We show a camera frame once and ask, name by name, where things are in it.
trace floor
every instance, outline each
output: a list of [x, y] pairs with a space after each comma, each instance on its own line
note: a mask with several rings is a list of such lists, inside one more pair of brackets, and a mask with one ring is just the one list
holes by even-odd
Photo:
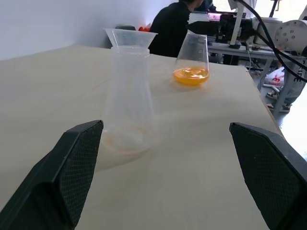
[[[271, 92], [270, 88], [262, 88], [261, 95], [265, 103], [272, 103], [272, 99], [265, 96], [267, 92]], [[293, 103], [290, 113], [279, 113], [276, 122], [279, 125], [284, 137], [288, 143], [307, 160], [307, 87], [304, 88], [302, 94]]]

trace white table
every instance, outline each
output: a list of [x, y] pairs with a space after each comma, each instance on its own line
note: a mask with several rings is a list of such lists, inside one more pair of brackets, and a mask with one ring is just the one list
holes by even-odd
[[[103, 119], [110, 50], [71, 46], [0, 62], [0, 207], [61, 134]], [[280, 130], [241, 67], [211, 64], [200, 90], [151, 56], [159, 141], [143, 156], [100, 148], [78, 230], [267, 230], [242, 176], [231, 122]]]

